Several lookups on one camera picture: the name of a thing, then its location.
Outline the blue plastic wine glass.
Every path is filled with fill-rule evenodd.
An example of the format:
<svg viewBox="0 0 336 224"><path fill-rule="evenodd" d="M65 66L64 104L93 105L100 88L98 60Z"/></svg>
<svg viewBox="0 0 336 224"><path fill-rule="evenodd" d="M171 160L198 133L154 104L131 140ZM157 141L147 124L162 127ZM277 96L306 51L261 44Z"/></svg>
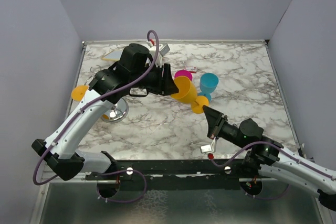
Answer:
<svg viewBox="0 0 336 224"><path fill-rule="evenodd" d="M219 79L217 75L213 73L205 73L200 78L200 92L198 95L204 96L209 102L212 100L211 94L216 90Z"/></svg>

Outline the pink plastic wine glass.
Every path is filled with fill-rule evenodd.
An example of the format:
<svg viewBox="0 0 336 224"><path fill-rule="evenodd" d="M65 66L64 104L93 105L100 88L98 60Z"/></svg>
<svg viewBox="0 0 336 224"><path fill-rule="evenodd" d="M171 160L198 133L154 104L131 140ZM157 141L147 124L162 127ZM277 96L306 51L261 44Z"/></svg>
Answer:
<svg viewBox="0 0 336 224"><path fill-rule="evenodd" d="M179 70L179 71L177 71L175 73L174 78L176 79L178 77L187 77L190 81L193 80L192 74L189 71L184 70L184 69L183 70Z"/></svg>

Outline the yellow wine glass front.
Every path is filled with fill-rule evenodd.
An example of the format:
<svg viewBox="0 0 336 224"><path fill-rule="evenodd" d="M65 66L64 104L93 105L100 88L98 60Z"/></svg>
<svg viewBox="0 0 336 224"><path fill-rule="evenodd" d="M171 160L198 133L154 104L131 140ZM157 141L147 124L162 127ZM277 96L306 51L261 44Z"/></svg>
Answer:
<svg viewBox="0 0 336 224"><path fill-rule="evenodd" d="M189 104L191 110L196 114L204 113L203 106L209 105L209 100L204 95L198 95L196 86L188 77L180 76L174 79L178 88L178 93L172 94L171 97L184 104Z"/></svg>

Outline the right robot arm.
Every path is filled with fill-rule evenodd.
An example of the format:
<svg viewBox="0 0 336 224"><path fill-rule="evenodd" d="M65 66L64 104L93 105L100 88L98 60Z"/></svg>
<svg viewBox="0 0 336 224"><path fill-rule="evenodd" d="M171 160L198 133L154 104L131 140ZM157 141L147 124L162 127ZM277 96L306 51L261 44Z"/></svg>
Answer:
<svg viewBox="0 0 336 224"><path fill-rule="evenodd" d="M263 135L263 128L252 119L239 126L231 125L227 116L203 106L208 124L207 137L213 143L223 138L246 151L241 171L246 177L275 178L289 185L301 187L318 199L321 205L335 210L335 171L317 165L292 152L277 141Z"/></svg>

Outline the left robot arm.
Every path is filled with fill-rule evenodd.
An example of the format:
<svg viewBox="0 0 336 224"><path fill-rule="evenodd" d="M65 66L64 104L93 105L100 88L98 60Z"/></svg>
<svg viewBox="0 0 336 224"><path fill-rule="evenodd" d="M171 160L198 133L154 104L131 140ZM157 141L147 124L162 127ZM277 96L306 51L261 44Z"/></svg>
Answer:
<svg viewBox="0 0 336 224"><path fill-rule="evenodd" d="M130 95L132 88L162 96L178 93L170 64L149 66L149 59L154 57L145 46L126 46L119 61L95 74L78 106L62 125L45 140L32 143L33 150L57 176L67 181L81 172L99 173L104 179L115 175L117 165L110 154L82 152L78 145L96 121L121 98Z"/></svg>

